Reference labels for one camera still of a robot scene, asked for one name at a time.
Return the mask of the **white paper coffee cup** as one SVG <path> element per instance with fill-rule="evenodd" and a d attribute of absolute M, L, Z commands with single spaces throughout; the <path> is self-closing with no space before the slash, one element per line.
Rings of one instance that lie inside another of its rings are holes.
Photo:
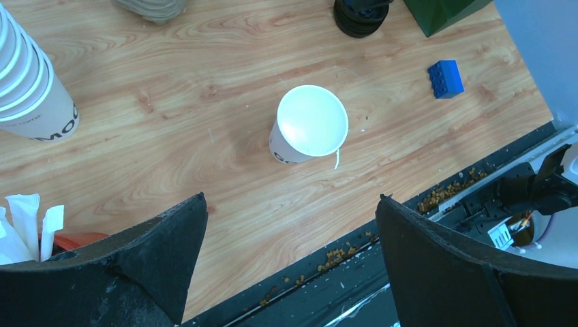
<path fill-rule="evenodd" d="M 301 85 L 279 102 L 269 150 L 278 162 L 288 165 L 334 155 L 337 169 L 348 132 L 348 114 L 339 98 L 323 87 Z"/>

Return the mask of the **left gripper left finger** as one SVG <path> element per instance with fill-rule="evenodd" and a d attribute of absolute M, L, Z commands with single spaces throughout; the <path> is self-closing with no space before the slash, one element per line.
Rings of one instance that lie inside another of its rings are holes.
<path fill-rule="evenodd" d="M 203 193 L 45 262 L 1 267 L 2 326 L 176 326 L 207 228 Z"/>

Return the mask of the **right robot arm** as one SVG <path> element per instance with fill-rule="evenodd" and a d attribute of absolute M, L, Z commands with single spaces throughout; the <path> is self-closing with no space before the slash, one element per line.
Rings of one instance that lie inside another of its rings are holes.
<path fill-rule="evenodd" d="M 577 267 L 577 143 L 548 154 L 537 173 L 501 178 L 496 199 L 508 214 L 524 214 L 512 254 Z"/>

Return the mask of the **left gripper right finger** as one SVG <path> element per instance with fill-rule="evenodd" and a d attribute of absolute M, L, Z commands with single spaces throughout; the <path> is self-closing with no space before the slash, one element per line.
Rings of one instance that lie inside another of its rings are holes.
<path fill-rule="evenodd" d="M 386 272 L 402 326 L 576 326 L 577 270 L 523 258 L 381 196 Z"/>

